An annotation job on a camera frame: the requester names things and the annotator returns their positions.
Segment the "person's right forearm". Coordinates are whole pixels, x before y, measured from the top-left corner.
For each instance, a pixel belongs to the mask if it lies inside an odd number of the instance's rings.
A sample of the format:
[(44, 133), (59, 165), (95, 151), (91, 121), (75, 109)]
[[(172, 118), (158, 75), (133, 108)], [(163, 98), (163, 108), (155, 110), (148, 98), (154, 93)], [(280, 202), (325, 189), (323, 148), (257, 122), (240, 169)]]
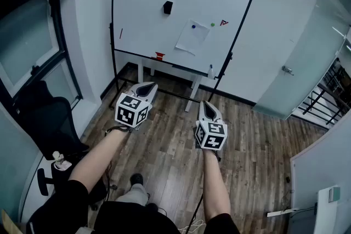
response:
[(205, 221), (220, 214), (230, 214), (230, 198), (212, 150), (203, 149), (203, 205)]

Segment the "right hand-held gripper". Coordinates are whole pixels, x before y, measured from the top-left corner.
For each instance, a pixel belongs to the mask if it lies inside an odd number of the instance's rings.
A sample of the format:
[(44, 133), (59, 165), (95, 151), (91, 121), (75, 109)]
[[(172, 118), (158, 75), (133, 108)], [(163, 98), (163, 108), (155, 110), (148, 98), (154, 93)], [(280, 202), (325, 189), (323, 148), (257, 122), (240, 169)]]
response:
[(205, 121), (222, 119), (221, 112), (210, 102), (201, 101), (198, 121), (196, 121), (195, 140), (202, 149), (219, 151), (228, 137), (228, 126), (224, 123)]

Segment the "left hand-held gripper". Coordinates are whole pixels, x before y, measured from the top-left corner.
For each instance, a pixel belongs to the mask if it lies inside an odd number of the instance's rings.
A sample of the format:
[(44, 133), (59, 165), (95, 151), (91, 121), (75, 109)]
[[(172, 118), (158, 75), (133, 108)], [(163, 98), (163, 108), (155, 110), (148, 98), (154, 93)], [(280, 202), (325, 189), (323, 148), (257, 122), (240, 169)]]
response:
[(116, 104), (115, 121), (132, 129), (140, 126), (147, 119), (157, 90), (157, 83), (143, 82), (122, 93)]

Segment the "white whiteboard with black frame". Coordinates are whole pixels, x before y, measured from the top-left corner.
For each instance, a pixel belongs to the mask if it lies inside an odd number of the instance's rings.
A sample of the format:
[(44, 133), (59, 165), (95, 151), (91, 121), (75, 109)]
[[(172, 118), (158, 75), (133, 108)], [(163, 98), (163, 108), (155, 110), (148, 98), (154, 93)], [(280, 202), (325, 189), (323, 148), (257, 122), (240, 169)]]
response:
[[(163, 12), (166, 1), (173, 2), (170, 15)], [(163, 61), (153, 61), (187, 67), (202, 74), (202, 78), (208, 78), (212, 64), (214, 80), (220, 81), (251, 3), (252, 0), (112, 0), (111, 40), (116, 51), (145, 59), (153, 60), (155, 52), (164, 53)], [(174, 48), (189, 19), (210, 30), (196, 55)], [(222, 20), (229, 23), (220, 26)]]

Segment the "black framed window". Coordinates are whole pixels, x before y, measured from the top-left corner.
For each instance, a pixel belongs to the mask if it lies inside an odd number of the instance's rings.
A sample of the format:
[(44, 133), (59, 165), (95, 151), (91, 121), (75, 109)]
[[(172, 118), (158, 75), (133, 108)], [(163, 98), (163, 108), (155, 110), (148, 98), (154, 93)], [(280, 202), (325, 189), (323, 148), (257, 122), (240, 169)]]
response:
[(82, 92), (74, 74), (60, 0), (0, 0), (0, 88), (11, 102), (36, 81), (74, 107)]

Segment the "small white figurine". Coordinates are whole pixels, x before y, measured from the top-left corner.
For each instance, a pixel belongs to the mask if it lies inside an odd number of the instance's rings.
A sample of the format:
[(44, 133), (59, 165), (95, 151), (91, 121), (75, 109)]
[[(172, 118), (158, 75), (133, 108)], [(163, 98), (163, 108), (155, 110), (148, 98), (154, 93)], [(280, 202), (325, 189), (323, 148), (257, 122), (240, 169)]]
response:
[(55, 160), (55, 162), (54, 162), (55, 169), (57, 169), (61, 172), (64, 172), (72, 166), (72, 163), (67, 161), (65, 159), (64, 155), (61, 154), (59, 151), (54, 151), (52, 156)]

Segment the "person's black shoe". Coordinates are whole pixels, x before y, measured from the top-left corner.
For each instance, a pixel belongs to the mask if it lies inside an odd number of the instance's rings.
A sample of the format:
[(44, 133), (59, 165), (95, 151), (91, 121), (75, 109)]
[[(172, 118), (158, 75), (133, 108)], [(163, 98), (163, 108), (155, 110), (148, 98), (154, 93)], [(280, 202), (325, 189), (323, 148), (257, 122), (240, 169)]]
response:
[(131, 186), (134, 186), (136, 184), (139, 184), (141, 186), (143, 186), (144, 184), (144, 179), (143, 176), (140, 173), (134, 173), (130, 179), (129, 179)]

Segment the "person's grey trouser leg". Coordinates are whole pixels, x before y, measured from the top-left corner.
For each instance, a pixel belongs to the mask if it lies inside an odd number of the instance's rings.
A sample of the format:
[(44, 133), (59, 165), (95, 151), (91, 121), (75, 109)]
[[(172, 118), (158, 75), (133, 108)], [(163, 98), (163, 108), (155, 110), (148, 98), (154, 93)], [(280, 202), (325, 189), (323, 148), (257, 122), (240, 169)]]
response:
[(149, 196), (142, 184), (134, 184), (131, 189), (122, 196), (119, 196), (115, 201), (123, 203), (135, 203), (141, 206), (146, 206)]

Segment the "person's left forearm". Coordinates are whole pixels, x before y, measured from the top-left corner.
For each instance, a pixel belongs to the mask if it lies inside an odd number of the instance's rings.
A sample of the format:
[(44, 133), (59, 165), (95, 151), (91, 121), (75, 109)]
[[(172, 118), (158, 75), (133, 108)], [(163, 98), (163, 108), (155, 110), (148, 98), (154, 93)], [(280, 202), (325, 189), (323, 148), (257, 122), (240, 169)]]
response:
[(125, 127), (110, 130), (74, 167), (69, 180), (82, 183), (90, 193), (129, 133)]

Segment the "white paper sheet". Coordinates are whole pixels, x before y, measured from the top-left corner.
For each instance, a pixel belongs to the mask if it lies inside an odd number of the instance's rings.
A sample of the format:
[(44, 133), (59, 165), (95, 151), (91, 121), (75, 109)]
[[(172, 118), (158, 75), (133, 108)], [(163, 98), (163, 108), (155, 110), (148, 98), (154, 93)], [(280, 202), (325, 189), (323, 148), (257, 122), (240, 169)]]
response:
[(202, 48), (209, 32), (210, 30), (208, 27), (189, 19), (186, 22), (174, 48), (196, 55), (198, 50)]

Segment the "black mesh office chair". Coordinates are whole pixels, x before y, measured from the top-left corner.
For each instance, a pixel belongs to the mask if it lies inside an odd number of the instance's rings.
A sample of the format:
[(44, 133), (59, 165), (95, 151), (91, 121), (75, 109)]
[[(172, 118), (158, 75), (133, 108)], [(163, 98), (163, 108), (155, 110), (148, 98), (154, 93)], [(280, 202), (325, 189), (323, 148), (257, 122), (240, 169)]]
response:
[(76, 133), (69, 101), (52, 96), (45, 81), (24, 87), (14, 106), (22, 128), (45, 159), (52, 160), (55, 151), (69, 156), (89, 149)]

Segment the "person's black shirt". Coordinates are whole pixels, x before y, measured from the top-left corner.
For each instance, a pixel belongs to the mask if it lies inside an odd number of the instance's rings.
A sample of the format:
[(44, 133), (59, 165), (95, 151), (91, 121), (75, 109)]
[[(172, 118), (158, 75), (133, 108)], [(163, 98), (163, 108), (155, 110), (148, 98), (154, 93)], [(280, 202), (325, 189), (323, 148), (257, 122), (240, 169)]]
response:
[[(69, 180), (51, 196), (26, 224), (27, 234), (76, 234), (85, 227), (88, 191), (79, 181)], [(180, 234), (165, 215), (136, 203), (104, 202), (93, 234)], [(204, 234), (240, 234), (229, 214), (220, 214), (206, 224)]]

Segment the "white box device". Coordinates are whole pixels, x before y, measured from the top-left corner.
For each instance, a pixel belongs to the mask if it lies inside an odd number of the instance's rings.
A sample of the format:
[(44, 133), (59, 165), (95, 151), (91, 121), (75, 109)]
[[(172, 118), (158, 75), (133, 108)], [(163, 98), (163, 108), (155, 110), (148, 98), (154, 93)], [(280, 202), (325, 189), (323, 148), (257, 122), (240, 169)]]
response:
[(322, 189), (318, 192), (314, 234), (333, 233), (340, 196), (341, 189), (337, 185)]

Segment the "white partition panel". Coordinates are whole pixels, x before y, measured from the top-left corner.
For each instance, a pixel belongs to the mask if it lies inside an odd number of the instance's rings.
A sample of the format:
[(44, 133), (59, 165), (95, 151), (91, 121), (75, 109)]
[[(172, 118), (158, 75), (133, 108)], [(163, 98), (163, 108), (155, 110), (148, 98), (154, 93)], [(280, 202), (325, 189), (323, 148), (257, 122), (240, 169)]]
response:
[(291, 158), (292, 206), (299, 208), (288, 223), (288, 234), (313, 234), (318, 192), (339, 186), (332, 234), (351, 234), (351, 111), (316, 142)]

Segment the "black metal railing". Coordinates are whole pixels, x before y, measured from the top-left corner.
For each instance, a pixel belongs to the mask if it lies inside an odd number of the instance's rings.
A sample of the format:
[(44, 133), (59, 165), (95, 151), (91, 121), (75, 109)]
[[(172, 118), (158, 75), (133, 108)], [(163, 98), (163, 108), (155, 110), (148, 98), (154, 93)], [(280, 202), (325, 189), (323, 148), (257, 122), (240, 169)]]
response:
[(336, 58), (314, 90), (298, 108), (322, 124), (336, 124), (351, 109), (351, 76)]

